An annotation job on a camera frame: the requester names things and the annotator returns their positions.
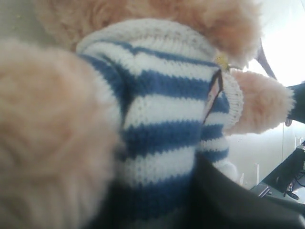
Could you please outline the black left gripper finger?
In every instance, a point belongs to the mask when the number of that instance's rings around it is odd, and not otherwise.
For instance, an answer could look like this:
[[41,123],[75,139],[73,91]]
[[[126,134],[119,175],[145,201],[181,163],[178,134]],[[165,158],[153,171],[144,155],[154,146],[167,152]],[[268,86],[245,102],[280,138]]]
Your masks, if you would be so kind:
[[92,229],[302,229],[302,212],[238,186],[203,157],[137,157],[118,180]]

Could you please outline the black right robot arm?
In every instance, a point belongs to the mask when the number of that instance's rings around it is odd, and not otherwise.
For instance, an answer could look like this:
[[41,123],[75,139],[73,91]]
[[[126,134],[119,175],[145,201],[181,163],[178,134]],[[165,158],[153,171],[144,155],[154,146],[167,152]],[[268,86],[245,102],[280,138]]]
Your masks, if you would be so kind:
[[287,116],[288,119],[305,123],[305,82],[288,87],[293,91],[294,107]]

